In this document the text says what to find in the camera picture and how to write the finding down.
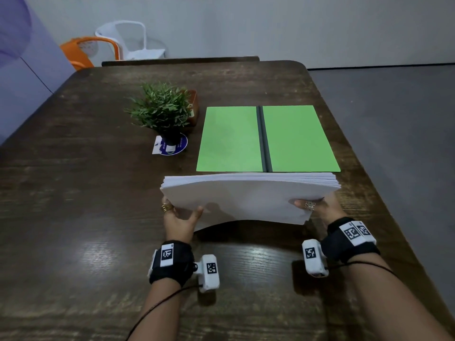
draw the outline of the white plastic chair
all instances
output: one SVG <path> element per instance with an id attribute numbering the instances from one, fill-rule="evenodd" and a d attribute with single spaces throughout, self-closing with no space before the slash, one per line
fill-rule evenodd
<path id="1" fill-rule="evenodd" d="M 143 48 L 141 50 L 136 51 L 129 51 L 127 46 L 125 45 L 125 41 L 123 40 L 120 33 L 117 31 L 116 26 L 119 24 L 134 24 L 142 26 L 143 33 L 144 33 L 144 43 Z M 134 59 L 158 59 L 164 58 L 165 49 L 147 49 L 147 32 L 145 29 L 145 25 L 138 21 L 129 21 L 129 20 L 119 20 L 108 22 L 95 31 L 95 36 L 112 39 L 113 41 L 117 42 L 118 46 L 120 47 L 120 59 L 121 60 L 134 60 Z"/>

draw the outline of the black plant pot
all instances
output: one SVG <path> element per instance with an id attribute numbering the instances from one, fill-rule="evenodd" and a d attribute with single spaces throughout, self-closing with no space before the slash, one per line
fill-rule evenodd
<path id="1" fill-rule="evenodd" d="M 164 140 L 164 143 L 168 146 L 176 146 L 180 143 L 182 134 L 180 134 L 180 129 L 172 129 L 168 131 L 160 132 L 161 137 Z"/>

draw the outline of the green folder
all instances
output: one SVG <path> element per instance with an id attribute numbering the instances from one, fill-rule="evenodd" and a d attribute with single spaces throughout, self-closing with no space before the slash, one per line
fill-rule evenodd
<path id="1" fill-rule="evenodd" d="M 339 172 L 312 105 L 208 107 L 196 171 Z"/>

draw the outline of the wire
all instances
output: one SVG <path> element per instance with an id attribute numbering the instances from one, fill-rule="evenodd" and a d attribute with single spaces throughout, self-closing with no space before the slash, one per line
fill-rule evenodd
<path id="1" fill-rule="evenodd" d="M 128 337 L 125 339 L 125 341 L 128 341 L 128 339 L 130 338 L 130 336 L 133 334 L 134 330 L 136 330 L 137 326 L 143 321 L 144 318 L 147 317 L 147 315 L 152 312 L 155 308 L 157 308 L 158 306 L 160 306 L 162 303 L 168 301 L 170 298 L 176 296 L 177 294 L 179 294 L 180 292 L 182 291 L 185 291 L 185 290 L 189 290 L 190 288 L 199 288 L 199 287 L 202 287 L 202 285 L 193 285 L 193 286 L 188 286 L 188 287 L 184 287 L 184 288 L 181 288 L 179 289 L 178 291 L 175 291 L 174 293 L 172 293 L 170 296 L 164 298 L 162 301 L 156 303 L 154 306 L 152 306 L 145 314 L 142 315 L 142 317 L 139 319 L 139 321 L 136 322 L 136 324 L 134 325 L 134 327 L 130 330 L 130 333 L 128 334 Z"/>
<path id="2" fill-rule="evenodd" d="M 389 268 L 386 268 L 386 267 L 383 267 L 379 264 L 376 264 L 376 263 L 372 263 L 372 262 L 363 262 L 363 261 L 352 261 L 352 262 L 348 262 L 346 264 L 343 264 L 343 265 L 333 265 L 333 266 L 330 266 L 330 267 L 326 267 L 325 269 L 337 269 L 337 268 L 340 268 L 340 267 L 346 267 L 348 265 L 355 265 L 355 264 L 364 264 L 364 265 L 374 265 L 375 267 L 378 267 L 378 268 L 382 268 L 386 271 L 388 271 L 390 274 L 393 274 L 396 276 L 396 278 L 399 280 L 400 278 L 393 272 L 391 271 Z"/>

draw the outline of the coaster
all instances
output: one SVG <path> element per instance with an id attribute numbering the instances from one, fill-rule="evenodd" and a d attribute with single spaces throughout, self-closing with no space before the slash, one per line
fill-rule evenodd
<path id="1" fill-rule="evenodd" d="M 155 139 L 155 144 L 153 145 L 152 154 L 161 154 L 161 155 L 174 155 L 182 152 L 188 145 L 188 138 L 182 134 L 180 143 L 175 146 L 168 146 L 162 139 L 161 136 L 157 136 Z"/>

